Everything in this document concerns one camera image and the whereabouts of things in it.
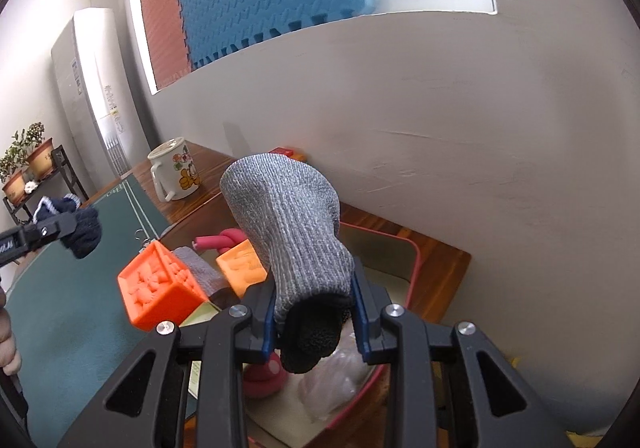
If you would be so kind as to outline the person's hand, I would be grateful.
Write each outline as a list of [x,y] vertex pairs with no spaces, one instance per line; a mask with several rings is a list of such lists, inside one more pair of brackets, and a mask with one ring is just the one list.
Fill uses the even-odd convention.
[[0,368],[7,376],[15,376],[21,366],[21,354],[17,350],[11,318],[6,311],[6,292],[0,288]]

